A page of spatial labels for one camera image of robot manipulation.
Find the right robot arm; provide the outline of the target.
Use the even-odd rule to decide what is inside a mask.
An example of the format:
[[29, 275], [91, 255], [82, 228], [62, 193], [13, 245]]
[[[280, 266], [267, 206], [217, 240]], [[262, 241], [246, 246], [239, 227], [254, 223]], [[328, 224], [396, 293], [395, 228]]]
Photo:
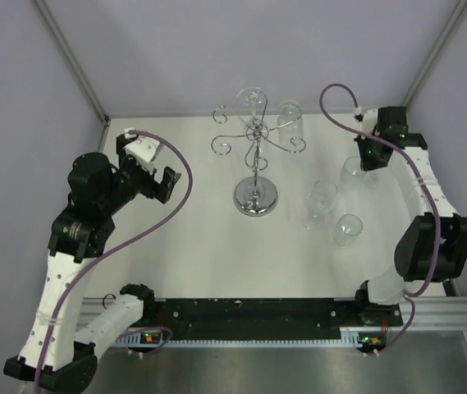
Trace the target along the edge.
[[359, 188], [376, 207], [379, 233], [404, 219], [408, 227], [395, 242], [392, 261], [355, 294], [353, 312], [365, 325], [394, 314], [403, 296], [420, 295], [432, 283], [457, 278], [467, 258], [467, 217], [451, 205], [430, 164], [428, 144], [409, 130], [404, 107], [354, 110], [355, 138], [364, 184]]

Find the etched clear wine glass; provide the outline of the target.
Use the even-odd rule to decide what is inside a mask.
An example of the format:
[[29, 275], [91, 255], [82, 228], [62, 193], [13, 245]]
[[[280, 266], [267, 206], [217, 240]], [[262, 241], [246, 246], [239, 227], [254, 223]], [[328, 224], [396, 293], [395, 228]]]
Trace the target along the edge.
[[263, 121], [267, 110], [268, 97], [260, 88], [245, 88], [238, 93], [237, 99], [242, 107], [250, 110], [253, 120], [258, 123]]

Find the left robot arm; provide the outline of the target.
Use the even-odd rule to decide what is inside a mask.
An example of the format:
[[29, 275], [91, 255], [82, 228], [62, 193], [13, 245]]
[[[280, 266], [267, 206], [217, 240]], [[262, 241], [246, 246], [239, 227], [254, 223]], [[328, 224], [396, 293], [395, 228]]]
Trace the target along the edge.
[[148, 325], [157, 318], [153, 290], [127, 284], [86, 328], [76, 327], [94, 268], [181, 210], [176, 206], [149, 229], [105, 249], [116, 228], [114, 215], [137, 195], [162, 204], [171, 198], [181, 174], [165, 167], [162, 180], [155, 180], [154, 161], [162, 148], [182, 155], [158, 135], [129, 129], [117, 137], [117, 165], [100, 152], [84, 153], [73, 162], [67, 178], [67, 205], [51, 227], [47, 272], [34, 323], [21, 352], [6, 361], [5, 375], [32, 382], [36, 392], [82, 393], [109, 347], [119, 337], [129, 336], [129, 327]]

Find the tall clear wine glass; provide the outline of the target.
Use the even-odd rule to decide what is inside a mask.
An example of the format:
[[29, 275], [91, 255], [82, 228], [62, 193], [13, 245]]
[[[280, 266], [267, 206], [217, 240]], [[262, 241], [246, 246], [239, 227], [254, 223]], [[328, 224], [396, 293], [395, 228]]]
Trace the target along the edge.
[[361, 160], [358, 156], [348, 157], [340, 171], [340, 186], [343, 191], [350, 191], [357, 186], [364, 185], [369, 189], [378, 189], [381, 178], [378, 172], [365, 172], [361, 168]]

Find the clear ribbed glass tumbler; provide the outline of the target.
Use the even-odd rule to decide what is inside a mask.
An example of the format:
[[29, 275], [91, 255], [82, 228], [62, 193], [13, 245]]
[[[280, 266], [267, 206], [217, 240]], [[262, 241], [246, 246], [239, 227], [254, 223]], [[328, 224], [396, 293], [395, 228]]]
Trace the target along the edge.
[[288, 100], [280, 105], [277, 119], [279, 144], [286, 149], [296, 149], [298, 138], [303, 137], [302, 110], [296, 101]]

